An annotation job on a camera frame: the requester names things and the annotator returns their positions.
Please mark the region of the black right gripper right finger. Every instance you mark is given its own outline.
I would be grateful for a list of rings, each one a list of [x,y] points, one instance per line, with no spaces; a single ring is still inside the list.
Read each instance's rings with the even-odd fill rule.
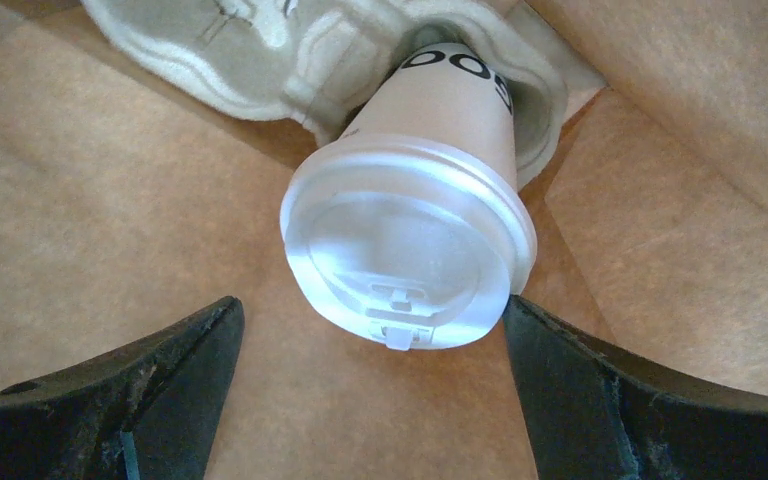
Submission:
[[[768,396],[603,341],[511,296],[511,370],[542,479],[768,479]]]

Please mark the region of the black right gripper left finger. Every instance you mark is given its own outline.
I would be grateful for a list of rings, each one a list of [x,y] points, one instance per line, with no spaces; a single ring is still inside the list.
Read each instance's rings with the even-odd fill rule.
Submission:
[[[0,391],[0,479],[203,478],[243,332],[228,296]]]

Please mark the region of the brown paper bag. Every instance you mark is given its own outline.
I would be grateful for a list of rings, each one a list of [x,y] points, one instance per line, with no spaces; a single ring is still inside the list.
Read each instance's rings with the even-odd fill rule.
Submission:
[[[526,296],[768,395],[768,1],[538,1],[608,80],[521,193]],[[318,316],[278,208],[314,149],[114,50],[78,2],[0,2],[0,390],[225,295],[246,333],[211,479],[533,479],[501,329],[400,354]]]

